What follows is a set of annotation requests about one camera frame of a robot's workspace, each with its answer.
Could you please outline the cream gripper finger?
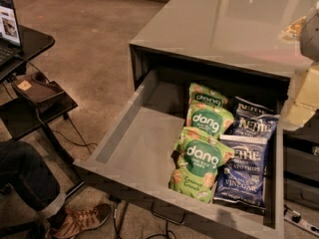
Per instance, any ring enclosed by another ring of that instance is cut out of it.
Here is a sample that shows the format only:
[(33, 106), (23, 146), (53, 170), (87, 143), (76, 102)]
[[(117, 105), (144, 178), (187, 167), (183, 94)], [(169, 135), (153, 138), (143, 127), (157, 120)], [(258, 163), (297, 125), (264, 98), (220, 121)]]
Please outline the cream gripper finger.
[(296, 78), (295, 102), (314, 111), (319, 109), (319, 67), (312, 66)]
[(287, 102), (285, 104), (285, 120), (298, 127), (304, 126), (313, 116), (315, 112), (307, 107)]

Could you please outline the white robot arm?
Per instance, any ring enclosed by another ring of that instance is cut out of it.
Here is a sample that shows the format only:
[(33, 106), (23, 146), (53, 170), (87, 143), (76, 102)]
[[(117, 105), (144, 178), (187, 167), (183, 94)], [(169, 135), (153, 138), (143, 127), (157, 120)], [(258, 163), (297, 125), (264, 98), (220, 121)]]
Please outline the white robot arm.
[(290, 131), (303, 127), (319, 109), (319, 2), (301, 23), (299, 43), (301, 54), (313, 63), (290, 79), (280, 116), (281, 126)]

